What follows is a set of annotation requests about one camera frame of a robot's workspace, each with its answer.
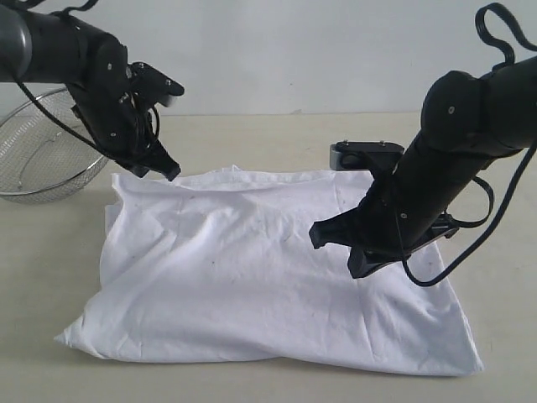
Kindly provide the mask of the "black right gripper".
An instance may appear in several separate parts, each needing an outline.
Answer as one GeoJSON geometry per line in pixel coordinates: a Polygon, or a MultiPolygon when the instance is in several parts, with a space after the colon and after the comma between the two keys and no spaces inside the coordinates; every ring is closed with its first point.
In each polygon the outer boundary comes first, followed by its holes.
{"type": "Polygon", "coordinates": [[[328,243],[350,248],[347,268],[351,277],[363,279],[441,237],[455,234],[459,226],[444,207],[403,195],[387,177],[376,179],[357,207],[332,218],[316,221],[309,230],[314,249],[328,243]]]}

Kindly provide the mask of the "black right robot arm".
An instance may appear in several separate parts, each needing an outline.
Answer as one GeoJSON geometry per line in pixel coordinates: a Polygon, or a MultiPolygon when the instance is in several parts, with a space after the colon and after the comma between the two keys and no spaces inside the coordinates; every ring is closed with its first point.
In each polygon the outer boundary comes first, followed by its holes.
{"type": "Polygon", "coordinates": [[[535,59],[480,78],[451,71],[427,93],[409,147],[336,145],[341,169],[368,170],[373,183],[356,207],[312,225],[312,245],[347,246],[355,279],[407,258],[455,233],[459,223],[446,213],[452,201],[494,160],[535,139],[535,59]]]}

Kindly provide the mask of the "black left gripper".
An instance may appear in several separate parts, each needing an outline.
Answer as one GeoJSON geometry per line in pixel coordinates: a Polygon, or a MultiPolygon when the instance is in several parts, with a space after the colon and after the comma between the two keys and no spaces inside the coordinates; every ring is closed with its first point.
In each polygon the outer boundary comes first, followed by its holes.
{"type": "Polygon", "coordinates": [[[124,93],[118,99],[90,92],[72,92],[73,113],[79,118],[95,146],[138,178],[150,170],[167,181],[180,173],[180,164],[158,140],[159,120],[137,94],[124,93]]]}

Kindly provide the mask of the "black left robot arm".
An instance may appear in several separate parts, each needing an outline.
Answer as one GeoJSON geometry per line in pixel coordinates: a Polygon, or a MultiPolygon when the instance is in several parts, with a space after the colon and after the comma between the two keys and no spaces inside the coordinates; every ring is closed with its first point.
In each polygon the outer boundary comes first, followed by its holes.
{"type": "Polygon", "coordinates": [[[142,178],[168,181],[181,172],[159,140],[157,105],[169,106],[185,88],[146,62],[129,62],[128,49],[105,30],[76,17],[88,1],[52,13],[36,13],[37,1],[1,3],[1,81],[16,84],[51,122],[142,178]],[[61,122],[27,88],[62,84],[87,137],[61,122]]]}

